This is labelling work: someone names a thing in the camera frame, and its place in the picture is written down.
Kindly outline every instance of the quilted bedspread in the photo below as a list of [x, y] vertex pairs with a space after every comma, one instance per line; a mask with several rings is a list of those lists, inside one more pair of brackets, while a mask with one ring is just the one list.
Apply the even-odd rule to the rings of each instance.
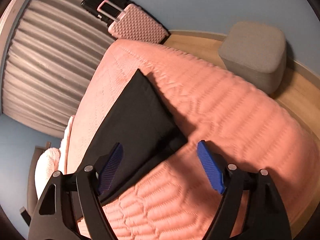
[[[274, 100], [231, 72], [162, 45], [118, 40], [105, 53], [71, 132], [67, 172], [80, 164], [100, 123], [140, 68], [173, 113], [188, 143], [103, 210], [119, 239], [202, 239], [221, 196], [196, 155], [208, 141], [229, 163], [271, 174], [291, 223], [313, 198], [319, 177], [311, 136]], [[246, 196], [233, 235], [241, 230]], [[89, 237], [83, 220], [80, 232]]]

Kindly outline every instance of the gray ottoman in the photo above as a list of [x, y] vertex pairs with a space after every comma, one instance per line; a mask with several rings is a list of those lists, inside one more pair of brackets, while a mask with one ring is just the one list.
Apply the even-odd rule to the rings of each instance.
[[286, 63], [286, 40], [275, 27], [238, 22], [219, 48], [228, 70], [267, 94], [279, 86]]

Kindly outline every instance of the clamp jaw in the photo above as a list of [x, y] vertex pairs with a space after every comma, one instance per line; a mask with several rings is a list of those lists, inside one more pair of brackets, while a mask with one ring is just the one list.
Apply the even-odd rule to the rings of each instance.
[[[222, 158], [217, 154], [211, 156], [214, 160]], [[101, 160], [103, 158], [79, 173], [63, 175], [55, 171], [52, 174], [33, 213], [29, 240], [89, 239], [79, 233], [72, 208], [72, 191], [78, 192], [91, 239], [117, 240], [98, 199], [100, 185], [96, 167], [101, 166]], [[250, 173], [225, 162], [221, 171], [225, 186], [223, 198], [203, 240], [292, 239], [284, 204], [266, 170]], [[244, 190], [248, 190], [250, 195], [243, 230], [230, 238]]]

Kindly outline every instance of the wooden floor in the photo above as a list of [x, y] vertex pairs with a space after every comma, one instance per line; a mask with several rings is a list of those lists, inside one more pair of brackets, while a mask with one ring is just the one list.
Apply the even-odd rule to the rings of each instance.
[[[218, 55], [222, 41], [173, 34], [165, 45], [191, 53], [199, 58], [226, 68]], [[314, 138], [320, 149], [320, 90], [303, 76], [286, 68], [279, 89], [270, 95], [284, 107]], [[292, 225], [295, 236], [307, 223], [320, 201], [320, 182], [312, 203], [300, 219]]]

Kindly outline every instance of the black suitcase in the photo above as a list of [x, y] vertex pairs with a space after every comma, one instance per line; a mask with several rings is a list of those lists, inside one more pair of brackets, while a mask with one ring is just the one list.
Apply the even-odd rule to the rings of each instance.
[[[113, 23], [113, 20], [108, 18], [107, 16], [100, 14], [97, 11], [98, 6], [103, 2], [104, 0], [83, 0], [81, 5], [83, 6], [84, 9], [86, 9], [88, 12], [93, 14], [95, 17], [98, 19], [104, 21], [107, 23], [109, 26], [111, 23]], [[126, 8], [129, 4], [132, 3], [130, 0], [110, 0], [112, 3], [116, 4], [120, 8], [124, 9]], [[114, 7], [108, 5], [105, 3], [102, 7], [102, 10], [107, 11], [111, 16], [114, 18], [117, 18], [120, 14], [120, 11], [115, 9]]]

